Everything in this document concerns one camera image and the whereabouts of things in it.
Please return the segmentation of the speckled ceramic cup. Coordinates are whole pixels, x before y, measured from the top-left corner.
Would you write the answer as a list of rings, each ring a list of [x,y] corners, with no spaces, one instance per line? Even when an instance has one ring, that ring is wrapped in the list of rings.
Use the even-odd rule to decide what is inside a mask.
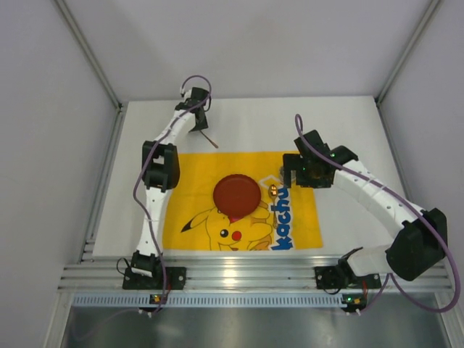
[[[284,177],[285,177],[285,171],[284,171],[283,166],[281,166],[279,168],[278,174],[279,174],[279,181],[283,183],[284,182]]]

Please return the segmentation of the rose gold fork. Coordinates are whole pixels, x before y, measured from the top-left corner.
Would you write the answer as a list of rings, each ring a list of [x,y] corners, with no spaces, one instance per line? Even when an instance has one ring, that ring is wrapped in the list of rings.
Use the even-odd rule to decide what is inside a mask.
[[[206,138],[206,140],[215,148],[218,149],[219,146],[203,131],[201,130],[200,133]]]

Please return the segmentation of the gold spoon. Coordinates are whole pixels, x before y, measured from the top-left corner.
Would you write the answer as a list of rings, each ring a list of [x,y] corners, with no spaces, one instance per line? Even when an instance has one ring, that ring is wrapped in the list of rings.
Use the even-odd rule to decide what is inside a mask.
[[[275,184],[271,184],[268,188],[268,196],[271,199],[270,208],[276,203],[276,199],[278,198],[278,188]],[[276,229],[278,227],[278,219],[276,216],[276,212],[272,210],[273,215],[273,228]]]

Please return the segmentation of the yellow Pikachu cloth placemat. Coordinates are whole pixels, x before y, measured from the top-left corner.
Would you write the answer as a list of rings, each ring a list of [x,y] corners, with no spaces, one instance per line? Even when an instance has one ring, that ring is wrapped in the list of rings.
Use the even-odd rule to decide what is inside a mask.
[[[282,152],[182,154],[181,178],[170,198],[162,241],[170,250],[186,252],[287,252],[323,246],[315,195],[311,188],[286,188],[279,181]],[[257,209],[244,217],[228,217],[215,206],[217,182],[243,174],[259,185]],[[278,198],[270,208],[268,188]],[[272,210],[278,227],[273,228]]]

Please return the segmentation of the red round plastic plate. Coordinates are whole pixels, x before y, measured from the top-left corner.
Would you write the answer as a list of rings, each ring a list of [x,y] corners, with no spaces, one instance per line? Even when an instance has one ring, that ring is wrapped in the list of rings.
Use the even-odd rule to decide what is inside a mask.
[[[257,209],[262,194],[253,178],[243,174],[231,174],[217,182],[212,198],[215,206],[224,215],[242,218]]]

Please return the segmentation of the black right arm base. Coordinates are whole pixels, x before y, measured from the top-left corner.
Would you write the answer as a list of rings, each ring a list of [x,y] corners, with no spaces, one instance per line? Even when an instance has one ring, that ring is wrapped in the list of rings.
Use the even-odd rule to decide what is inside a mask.
[[[345,274],[339,266],[319,266],[314,268],[316,288],[334,292],[345,289],[379,289],[379,274],[354,276]]]

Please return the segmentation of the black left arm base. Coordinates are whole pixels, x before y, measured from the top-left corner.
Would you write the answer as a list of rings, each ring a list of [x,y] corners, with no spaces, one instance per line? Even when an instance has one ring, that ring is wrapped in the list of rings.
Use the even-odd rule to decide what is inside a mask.
[[[167,267],[167,290],[183,290],[186,284],[186,268],[185,267]],[[155,277],[142,275],[133,272],[130,268],[125,270],[122,288],[125,290],[162,290],[164,279],[162,277],[162,269],[159,268]]]

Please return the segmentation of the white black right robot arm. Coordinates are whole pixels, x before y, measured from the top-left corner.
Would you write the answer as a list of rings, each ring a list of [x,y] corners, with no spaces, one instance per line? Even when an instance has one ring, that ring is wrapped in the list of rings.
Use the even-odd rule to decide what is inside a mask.
[[[358,156],[345,146],[330,148],[316,130],[294,141],[298,152],[283,155],[285,187],[341,189],[364,207],[390,234],[392,242],[359,246],[339,259],[352,278],[394,273],[413,281],[445,256],[447,218],[437,209],[424,210],[397,196],[378,181]]]

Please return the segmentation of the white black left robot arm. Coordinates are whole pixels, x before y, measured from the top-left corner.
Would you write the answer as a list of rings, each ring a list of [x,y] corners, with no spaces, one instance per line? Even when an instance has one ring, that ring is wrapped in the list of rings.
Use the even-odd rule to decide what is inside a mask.
[[[211,92],[193,87],[182,90],[183,101],[164,130],[153,141],[142,146],[142,168],[136,185],[144,184],[146,202],[135,198],[144,212],[141,238],[131,261],[131,270],[139,275],[154,278],[162,274],[162,242],[157,237],[163,232],[168,202],[180,180],[178,147],[192,131],[208,128],[206,111]]]

